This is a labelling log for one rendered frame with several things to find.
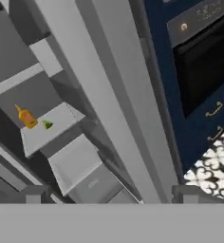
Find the white fridge shelf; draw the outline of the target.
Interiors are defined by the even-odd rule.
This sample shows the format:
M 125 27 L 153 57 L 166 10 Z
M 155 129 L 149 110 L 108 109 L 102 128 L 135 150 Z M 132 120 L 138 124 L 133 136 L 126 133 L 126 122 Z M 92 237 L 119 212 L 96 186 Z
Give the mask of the white fridge shelf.
M 84 114 L 68 103 L 61 103 L 38 119 L 38 124 L 20 130 L 24 153 L 27 158 L 63 134 L 67 129 L 84 118 Z M 46 130 L 42 121 L 51 121 L 53 125 Z

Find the grey fridge door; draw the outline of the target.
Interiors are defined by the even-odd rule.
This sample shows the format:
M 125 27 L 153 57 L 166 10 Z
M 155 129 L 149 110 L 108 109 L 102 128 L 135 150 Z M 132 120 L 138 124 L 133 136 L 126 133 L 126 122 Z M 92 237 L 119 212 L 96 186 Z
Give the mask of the grey fridge door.
M 148 66 L 128 0 L 34 0 L 144 203 L 182 180 L 159 71 Z

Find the green lemon wedge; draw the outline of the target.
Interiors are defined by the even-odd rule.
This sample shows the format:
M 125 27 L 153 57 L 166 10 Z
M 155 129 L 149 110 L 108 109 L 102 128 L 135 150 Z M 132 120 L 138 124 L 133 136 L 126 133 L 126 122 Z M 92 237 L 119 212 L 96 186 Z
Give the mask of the green lemon wedge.
M 45 128 L 46 130 L 48 130 L 48 129 L 53 125 L 53 122 L 52 122 L 52 121 L 46 121 L 46 120 L 43 120 L 43 121 L 42 121 L 42 124 L 43 124 L 44 128 Z

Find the dark blue drawer front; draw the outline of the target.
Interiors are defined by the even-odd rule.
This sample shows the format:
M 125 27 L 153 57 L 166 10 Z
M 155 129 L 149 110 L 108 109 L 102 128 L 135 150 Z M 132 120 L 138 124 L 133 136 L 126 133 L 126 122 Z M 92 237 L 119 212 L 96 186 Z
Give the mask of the dark blue drawer front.
M 224 129 L 224 116 L 220 116 L 219 118 L 216 119 L 206 118 L 204 121 L 197 123 L 191 129 L 193 135 L 189 139 L 187 139 L 186 142 L 188 148 L 186 150 L 185 160 L 183 165 L 183 169 L 185 172 L 191 169 L 196 163 L 196 161 L 200 159 L 202 155 L 208 150 L 208 148 L 213 145 L 215 140 L 207 141 L 207 138 L 209 136 L 215 135 L 215 133 L 217 132 L 216 128 L 218 126 L 221 126 Z
M 205 117 L 207 111 L 215 109 L 216 102 L 223 103 L 221 110 L 212 117 Z M 220 116 L 224 116 L 224 84 L 187 117 L 186 124 L 189 129 L 192 129 L 197 123 L 204 121 L 206 118 L 216 119 Z

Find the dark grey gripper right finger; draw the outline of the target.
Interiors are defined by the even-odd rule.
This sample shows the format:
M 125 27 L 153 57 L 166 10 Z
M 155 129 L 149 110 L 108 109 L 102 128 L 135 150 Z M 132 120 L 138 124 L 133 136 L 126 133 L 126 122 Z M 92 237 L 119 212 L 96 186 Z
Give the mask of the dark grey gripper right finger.
M 206 194 L 197 186 L 174 185 L 172 202 L 175 204 L 223 204 L 224 199 Z

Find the dark blue cupboard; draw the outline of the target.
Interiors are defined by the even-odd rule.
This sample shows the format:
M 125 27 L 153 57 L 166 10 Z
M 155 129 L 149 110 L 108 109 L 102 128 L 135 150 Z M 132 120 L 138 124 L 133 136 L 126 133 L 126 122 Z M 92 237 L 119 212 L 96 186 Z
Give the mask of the dark blue cupboard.
M 159 66 L 160 83 L 164 90 L 166 107 L 177 144 L 180 159 L 179 168 L 182 171 L 184 171 L 183 165 L 188 148 L 186 142 L 193 133 L 187 127 L 188 116 L 184 115 L 182 108 L 174 52 L 171 47 L 167 23 L 201 1 L 203 0 L 143 0 Z

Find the grey fridge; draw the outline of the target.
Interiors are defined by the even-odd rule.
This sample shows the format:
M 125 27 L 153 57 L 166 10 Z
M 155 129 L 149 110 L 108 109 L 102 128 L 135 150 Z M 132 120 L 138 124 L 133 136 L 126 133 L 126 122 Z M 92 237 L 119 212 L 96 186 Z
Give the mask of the grey fridge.
M 29 158 L 25 156 L 15 105 L 38 121 L 61 103 L 84 118 Z M 95 110 L 33 0 L 0 0 L 0 159 L 34 184 L 45 184 L 63 202 L 48 159 L 77 137 L 85 135 L 98 149 L 102 163 L 122 185 L 107 202 L 142 201 L 132 178 L 108 138 Z

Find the pale grey fridge drawer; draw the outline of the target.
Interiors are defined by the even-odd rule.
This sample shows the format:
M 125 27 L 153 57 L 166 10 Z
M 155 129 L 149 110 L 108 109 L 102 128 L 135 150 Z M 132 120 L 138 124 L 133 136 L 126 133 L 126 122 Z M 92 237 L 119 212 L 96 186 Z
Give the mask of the pale grey fridge drawer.
M 68 195 L 76 203 L 106 203 L 121 189 L 120 182 L 102 163 L 78 182 Z
M 48 159 L 63 196 L 102 164 L 98 149 L 81 135 Z

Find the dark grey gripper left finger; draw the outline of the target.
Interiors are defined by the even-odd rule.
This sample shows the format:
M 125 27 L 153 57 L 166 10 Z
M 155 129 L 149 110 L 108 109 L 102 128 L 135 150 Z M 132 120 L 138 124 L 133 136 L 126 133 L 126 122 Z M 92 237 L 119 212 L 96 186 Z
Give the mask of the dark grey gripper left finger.
M 29 185 L 22 191 L 0 199 L 6 204 L 48 204 L 52 203 L 50 188 L 46 185 Z

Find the black oven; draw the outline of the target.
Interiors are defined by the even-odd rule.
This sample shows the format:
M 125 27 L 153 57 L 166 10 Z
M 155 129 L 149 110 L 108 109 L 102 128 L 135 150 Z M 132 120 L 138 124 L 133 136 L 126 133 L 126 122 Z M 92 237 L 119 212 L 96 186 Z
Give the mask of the black oven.
M 189 116 L 224 84 L 224 0 L 203 0 L 170 20 L 167 28 L 182 108 Z

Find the amber bottle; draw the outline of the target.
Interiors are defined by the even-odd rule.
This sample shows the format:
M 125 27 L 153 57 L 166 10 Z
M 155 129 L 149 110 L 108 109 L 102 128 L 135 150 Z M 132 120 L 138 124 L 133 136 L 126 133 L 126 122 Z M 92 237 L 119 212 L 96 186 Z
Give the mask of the amber bottle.
M 25 127 L 32 129 L 38 124 L 38 121 L 34 118 L 29 110 L 23 109 L 18 105 L 15 105 L 15 107 L 18 111 L 19 120 L 25 125 Z

